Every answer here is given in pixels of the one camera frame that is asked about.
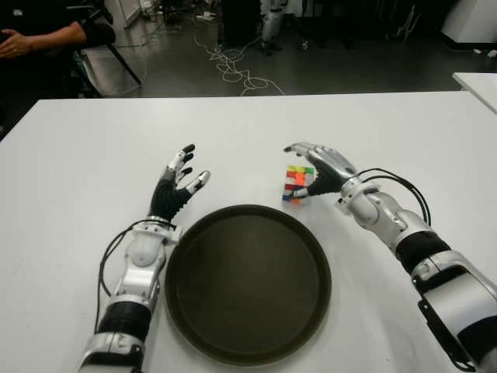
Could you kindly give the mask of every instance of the person's hand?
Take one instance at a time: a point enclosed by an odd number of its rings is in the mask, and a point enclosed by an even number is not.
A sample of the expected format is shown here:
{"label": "person's hand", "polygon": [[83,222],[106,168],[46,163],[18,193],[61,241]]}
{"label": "person's hand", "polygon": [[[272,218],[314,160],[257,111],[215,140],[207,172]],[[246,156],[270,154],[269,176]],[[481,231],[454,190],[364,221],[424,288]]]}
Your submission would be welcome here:
{"label": "person's hand", "polygon": [[0,59],[22,57],[32,50],[31,37],[26,37],[15,30],[2,30],[9,38],[0,44]]}

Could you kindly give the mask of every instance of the chair leg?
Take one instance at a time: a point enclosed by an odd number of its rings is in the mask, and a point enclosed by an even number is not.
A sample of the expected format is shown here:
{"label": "chair leg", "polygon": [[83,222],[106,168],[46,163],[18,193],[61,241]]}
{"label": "chair leg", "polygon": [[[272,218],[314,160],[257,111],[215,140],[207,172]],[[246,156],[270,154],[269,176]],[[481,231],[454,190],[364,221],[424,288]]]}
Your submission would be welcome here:
{"label": "chair leg", "polygon": [[113,53],[113,55],[117,58],[117,60],[124,66],[127,72],[130,73],[131,77],[134,79],[136,83],[141,85],[141,80],[137,77],[137,75],[134,73],[133,70],[131,70],[130,66],[126,63],[124,60],[123,56],[117,51],[116,47],[114,47],[112,44],[107,44],[107,47],[110,49],[110,51]]}
{"label": "chair leg", "polygon": [[101,99],[102,94],[99,92],[99,90],[90,82],[90,79],[88,76],[79,69],[79,67],[73,68],[73,71],[78,75],[78,77],[85,83],[85,85],[89,88],[90,91],[92,91],[92,94],[96,99]]}

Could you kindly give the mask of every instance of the black robotic fingertip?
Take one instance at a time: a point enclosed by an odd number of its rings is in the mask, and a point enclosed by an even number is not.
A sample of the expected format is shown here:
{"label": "black robotic fingertip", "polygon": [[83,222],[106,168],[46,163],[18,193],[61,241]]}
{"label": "black robotic fingertip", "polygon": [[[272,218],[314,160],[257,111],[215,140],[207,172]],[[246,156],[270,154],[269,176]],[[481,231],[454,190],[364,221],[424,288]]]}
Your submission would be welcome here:
{"label": "black robotic fingertip", "polygon": [[194,150],[195,150],[194,144],[187,145],[185,148],[183,148],[183,151],[185,153],[190,153],[190,152],[193,152]]}

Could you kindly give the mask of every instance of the white table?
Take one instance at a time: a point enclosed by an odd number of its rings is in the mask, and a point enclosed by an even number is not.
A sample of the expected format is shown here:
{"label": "white table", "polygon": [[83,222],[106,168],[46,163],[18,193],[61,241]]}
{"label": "white table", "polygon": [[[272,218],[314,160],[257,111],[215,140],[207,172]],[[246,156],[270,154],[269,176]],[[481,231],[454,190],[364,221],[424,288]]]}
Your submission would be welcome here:
{"label": "white table", "polygon": [[497,114],[497,74],[454,72],[453,78]]}
{"label": "white table", "polygon": [[[358,169],[383,166],[426,195],[433,225],[492,281],[495,262],[495,116],[469,92],[223,99],[41,101],[0,143],[0,371],[66,373],[92,333],[96,275],[110,239],[142,218],[164,165],[197,144],[196,171],[212,178],[175,219],[190,227],[233,204],[264,204],[302,221],[332,268],[332,300],[318,334],[262,373],[457,371],[428,331],[400,263],[334,208],[280,201],[282,149],[318,141]],[[412,196],[385,182],[406,207]],[[109,264],[115,280],[122,251]],[[147,373],[234,372],[175,330],[160,298]]]}

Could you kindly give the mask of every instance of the black chair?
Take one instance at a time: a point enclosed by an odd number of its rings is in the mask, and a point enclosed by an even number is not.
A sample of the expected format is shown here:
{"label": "black chair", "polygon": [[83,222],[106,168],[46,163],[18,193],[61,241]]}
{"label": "black chair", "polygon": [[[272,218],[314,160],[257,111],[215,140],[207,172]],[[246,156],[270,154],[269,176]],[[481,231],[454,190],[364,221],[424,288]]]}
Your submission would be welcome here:
{"label": "black chair", "polygon": [[[79,51],[77,51],[79,58],[81,58],[80,51],[82,49],[105,45],[133,80],[138,85],[141,85],[141,80],[113,45],[116,41],[116,34],[110,26],[113,24],[113,16],[105,6],[104,0],[74,0],[69,2],[67,9],[75,15],[86,33],[86,44],[80,46]],[[100,18],[104,18],[107,23],[97,23],[96,20]],[[74,73],[85,83],[95,97],[102,97],[98,89],[89,81],[86,71],[79,61],[75,62]]]}

